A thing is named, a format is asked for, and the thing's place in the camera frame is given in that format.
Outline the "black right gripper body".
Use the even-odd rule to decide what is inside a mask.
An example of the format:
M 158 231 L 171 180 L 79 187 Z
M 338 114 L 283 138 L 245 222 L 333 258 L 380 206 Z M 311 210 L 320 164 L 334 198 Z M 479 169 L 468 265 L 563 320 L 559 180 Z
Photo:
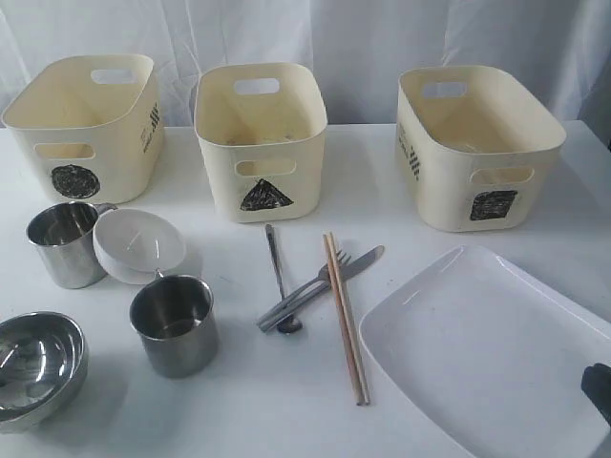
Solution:
M 611 368 L 602 363 L 587 366 L 580 388 L 607 423 L 611 423 Z

